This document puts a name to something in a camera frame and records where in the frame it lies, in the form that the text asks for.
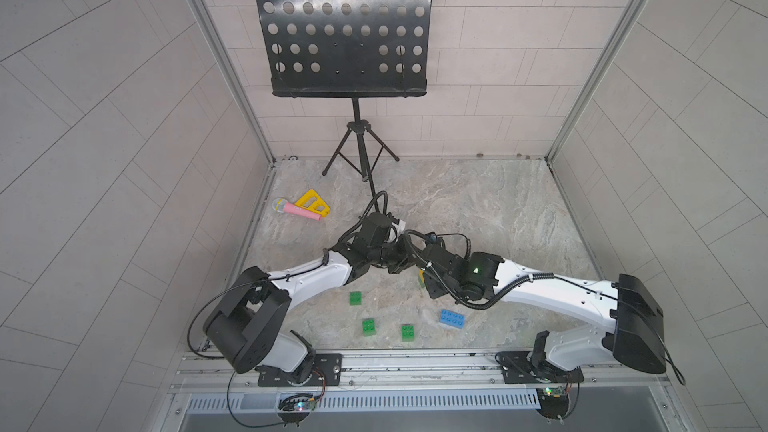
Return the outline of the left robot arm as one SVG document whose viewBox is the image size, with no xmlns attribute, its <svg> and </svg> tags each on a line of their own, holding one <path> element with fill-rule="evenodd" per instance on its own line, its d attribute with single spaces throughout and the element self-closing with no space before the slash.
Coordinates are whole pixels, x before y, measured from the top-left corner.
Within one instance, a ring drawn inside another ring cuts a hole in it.
<svg viewBox="0 0 768 432">
<path fill-rule="evenodd" d="M 281 328 L 295 306 L 344 287 L 370 268 L 397 273 L 408 261 L 398 245 L 405 223 L 388 212 L 388 193 L 375 193 L 359 220 L 313 261 L 267 273 L 244 270 L 234 284 L 209 301 L 215 307 L 202 332 L 238 374 L 275 372 L 292 385 L 313 375 L 316 351 L 300 334 Z"/>
</svg>

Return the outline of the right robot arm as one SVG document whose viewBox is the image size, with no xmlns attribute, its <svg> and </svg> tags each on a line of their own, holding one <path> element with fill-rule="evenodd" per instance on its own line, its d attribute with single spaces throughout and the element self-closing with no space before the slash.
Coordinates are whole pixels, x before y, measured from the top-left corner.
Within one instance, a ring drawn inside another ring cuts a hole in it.
<svg viewBox="0 0 768 432">
<path fill-rule="evenodd" d="M 535 270 L 496 254 L 459 256 L 439 236 L 410 229 L 399 241 L 409 262 L 423 271 L 431 297 L 448 295 L 477 311 L 501 302 L 522 303 L 582 321 L 565 332 L 538 334 L 529 361 L 548 380 L 583 365 L 615 360 L 647 374 L 672 371 L 678 382 L 685 381 L 665 343 L 664 312 L 633 275 L 587 280 Z"/>
</svg>

